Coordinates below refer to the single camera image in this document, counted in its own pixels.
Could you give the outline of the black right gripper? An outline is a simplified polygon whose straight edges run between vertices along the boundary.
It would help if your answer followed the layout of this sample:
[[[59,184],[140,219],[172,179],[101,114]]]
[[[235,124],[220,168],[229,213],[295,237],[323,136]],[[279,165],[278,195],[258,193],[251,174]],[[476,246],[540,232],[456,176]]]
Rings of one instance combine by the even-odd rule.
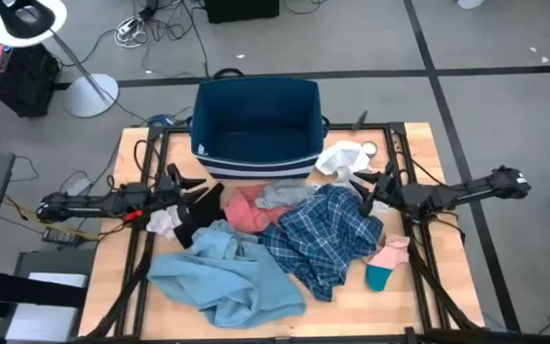
[[[368,216],[372,210],[373,202],[378,201],[385,205],[398,209],[402,204],[401,186],[394,174],[394,164],[389,161],[383,172],[354,172],[354,175],[373,185],[372,191],[360,183],[349,180],[352,187],[361,195],[363,203],[360,206],[360,214]]]

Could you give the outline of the black garment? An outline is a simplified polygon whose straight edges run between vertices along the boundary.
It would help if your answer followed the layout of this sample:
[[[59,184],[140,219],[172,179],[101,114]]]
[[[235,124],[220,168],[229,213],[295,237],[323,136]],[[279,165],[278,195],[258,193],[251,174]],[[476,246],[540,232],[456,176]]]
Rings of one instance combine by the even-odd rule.
[[[217,183],[194,204],[177,205],[169,211],[174,221],[173,231],[183,248],[193,245],[192,237],[198,229],[209,227],[215,221],[225,220],[221,206],[223,191],[224,186]]]

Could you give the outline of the white garment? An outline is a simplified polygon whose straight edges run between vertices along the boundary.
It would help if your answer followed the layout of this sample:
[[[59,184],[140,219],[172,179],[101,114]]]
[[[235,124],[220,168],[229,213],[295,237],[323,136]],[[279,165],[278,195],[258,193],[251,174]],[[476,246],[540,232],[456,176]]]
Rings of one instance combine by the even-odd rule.
[[[325,176],[334,176],[337,183],[348,182],[354,172],[370,171],[371,159],[361,150],[361,144],[339,140],[321,153],[315,168]]]

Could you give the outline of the small white cloth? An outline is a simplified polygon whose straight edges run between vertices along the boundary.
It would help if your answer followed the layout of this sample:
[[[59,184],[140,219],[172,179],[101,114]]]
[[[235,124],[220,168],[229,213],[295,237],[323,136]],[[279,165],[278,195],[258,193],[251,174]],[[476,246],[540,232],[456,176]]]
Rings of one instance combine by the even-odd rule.
[[[172,205],[166,209],[153,212],[150,221],[146,225],[146,230],[164,236],[171,241],[177,239],[175,229],[181,224],[178,207]]]

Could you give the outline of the coral pink garment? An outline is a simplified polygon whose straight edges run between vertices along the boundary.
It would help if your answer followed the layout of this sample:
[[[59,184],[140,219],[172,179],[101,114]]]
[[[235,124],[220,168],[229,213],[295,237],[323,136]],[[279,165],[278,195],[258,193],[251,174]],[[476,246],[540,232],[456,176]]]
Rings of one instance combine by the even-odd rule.
[[[236,188],[224,207],[226,220],[235,229],[245,233],[258,233],[269,225],[277,225],[279,218],[288,212],[290,206],[272,209],[260,208],[256,201],[265,185],[250,185]]]

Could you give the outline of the navy plaid shirt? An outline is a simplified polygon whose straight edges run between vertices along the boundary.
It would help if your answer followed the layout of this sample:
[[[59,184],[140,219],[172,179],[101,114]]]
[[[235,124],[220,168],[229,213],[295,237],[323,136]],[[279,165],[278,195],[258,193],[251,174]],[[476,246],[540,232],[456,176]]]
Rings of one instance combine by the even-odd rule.
[[[315,299],[330,302],[350,262],[375,253],[383,234],[383,223],[361,215],[360,204],[350,189],[326,184],[267,226],[260,243]]]

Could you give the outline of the light pink garment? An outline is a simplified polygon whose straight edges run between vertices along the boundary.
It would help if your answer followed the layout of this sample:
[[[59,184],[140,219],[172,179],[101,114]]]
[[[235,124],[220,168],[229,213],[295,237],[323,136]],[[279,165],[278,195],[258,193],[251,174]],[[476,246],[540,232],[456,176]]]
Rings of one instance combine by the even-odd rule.
[[[409,262],[409,245],[411,239],[407,236],[387,234],[383,246],[380,246],[366,263],[381,269],[395,269],[400,264]]]

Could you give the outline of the grey garment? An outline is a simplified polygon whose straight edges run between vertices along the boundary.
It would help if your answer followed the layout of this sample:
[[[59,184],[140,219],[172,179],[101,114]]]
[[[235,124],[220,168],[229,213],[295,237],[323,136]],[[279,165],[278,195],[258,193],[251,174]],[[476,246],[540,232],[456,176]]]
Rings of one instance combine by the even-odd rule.
[[[267,184],[255,199],[255,205],[262,209],[274,209],[293,206],[312,196],[317,191],[315,186],[304,181],[280,180]]]

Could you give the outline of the light blue denim shirt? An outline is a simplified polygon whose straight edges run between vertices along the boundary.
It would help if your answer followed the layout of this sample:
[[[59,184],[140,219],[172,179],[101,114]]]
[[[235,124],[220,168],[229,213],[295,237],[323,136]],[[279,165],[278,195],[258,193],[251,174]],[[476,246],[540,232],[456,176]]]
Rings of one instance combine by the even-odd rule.
[[[198,229],[181,253],[154,259],[147,279],[212,326],[250,329],[305,313],[304,296],[256,236],[225,220]]]

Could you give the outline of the navy white striped fabric basket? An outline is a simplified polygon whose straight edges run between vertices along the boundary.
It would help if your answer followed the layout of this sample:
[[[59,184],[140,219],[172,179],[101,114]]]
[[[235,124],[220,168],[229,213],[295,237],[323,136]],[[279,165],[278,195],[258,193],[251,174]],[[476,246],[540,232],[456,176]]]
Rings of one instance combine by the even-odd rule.
[[[330,127],[316,82],[245,75],[203,82],[187,123],[192,154],[229,181],[307,178]]]

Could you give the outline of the grey power brick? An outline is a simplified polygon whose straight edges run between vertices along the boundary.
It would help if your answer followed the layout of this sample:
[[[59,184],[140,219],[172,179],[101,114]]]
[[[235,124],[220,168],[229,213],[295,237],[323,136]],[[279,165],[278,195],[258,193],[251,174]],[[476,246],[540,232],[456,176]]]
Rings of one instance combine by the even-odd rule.
[[[67,189],[67,193],[71,196],[79,196],[85,194],[91,187],[91,182],[87,178],[81,178],[73,182]]]

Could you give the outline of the white floor lamp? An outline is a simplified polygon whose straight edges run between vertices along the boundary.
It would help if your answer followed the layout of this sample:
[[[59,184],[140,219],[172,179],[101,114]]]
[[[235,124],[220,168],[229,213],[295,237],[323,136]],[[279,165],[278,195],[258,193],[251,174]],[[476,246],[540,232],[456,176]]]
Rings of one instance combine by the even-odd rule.
[[[53,39],[81,73],[65,92],[65,109],[77,118],[92,118],[114,105],[118,84],[109,75],[89,73],[59,36],[67,17],[62,0],[0,0],[0,43],[27,48]]]

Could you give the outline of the black power adapter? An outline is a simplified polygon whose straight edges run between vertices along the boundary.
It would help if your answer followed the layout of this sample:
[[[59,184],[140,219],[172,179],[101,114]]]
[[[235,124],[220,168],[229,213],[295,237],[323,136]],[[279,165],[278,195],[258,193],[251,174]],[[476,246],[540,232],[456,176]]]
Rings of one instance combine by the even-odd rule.
[[[64,247],[78,247],[85,239],[74,233],[47,227],[42,234],[42,241]]]

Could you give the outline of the black equipment case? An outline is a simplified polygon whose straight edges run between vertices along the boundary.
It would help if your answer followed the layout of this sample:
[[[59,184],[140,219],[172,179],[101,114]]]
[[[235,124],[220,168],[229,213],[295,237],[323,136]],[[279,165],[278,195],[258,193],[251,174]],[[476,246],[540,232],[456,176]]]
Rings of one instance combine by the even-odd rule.
[[[42,45],[10,49],[6,69],[0,72],[0,101],[20,118],[45,117],[60,68]]]

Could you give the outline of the black metal table frame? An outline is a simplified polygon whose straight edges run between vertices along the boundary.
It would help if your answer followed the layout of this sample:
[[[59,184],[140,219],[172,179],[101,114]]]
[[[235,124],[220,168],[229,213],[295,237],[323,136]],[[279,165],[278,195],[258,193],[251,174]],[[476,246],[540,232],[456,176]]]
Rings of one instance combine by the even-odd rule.
[[[370,161],[373,169],[384,168],[390,159],[389,148],[400,152],[402,144],[406,142],[412,158],[423,167],[416,174],[421,183],[435,183],[444,178],[433,132],[427,122],[366,124],[357,131],[343,124],[331,126],[325,145],[331,146],[340,140],[375,142],[378,152]],[[96,249],[78,329],[81,335],[96,328],[119,295],[126,276],[129,250],[141,254],[149,239],[144,230],[133,232],[125,229],[115,232],[117,224],[116,220],[105,220],[102,223],[101,230],[107,236]],[[421,243],[420,250],[433,250],[432,262],[442,286],[471,321],[483,326],[485,322],[468,259],[456,229],[455,216],[440,216],[437,222],[429,225],[428,231],[427,236],[422,235],[420,228],[414,231]],[[343,342],[351,339],[377,342],[397,337],[408,327],[418,333],[422,332],[423,324],[411,266],[405,264],[395,268],[382,291],[369,289],[365,273],[365,263],[354,260],[350,264],[345,285],[335,288],[333,301],[318,301],[306,287],[301,287],[300,292],[307,302],[307,310],[303,315],[268,322],[249,330],[215,328],[198,310],[168,299],[151,283],[146,283],[133,291],[126,312],[113,325],[109,334],[139,333],[146,340],[173,342],[191,339],[265,339],[294,343],[311,340]]]

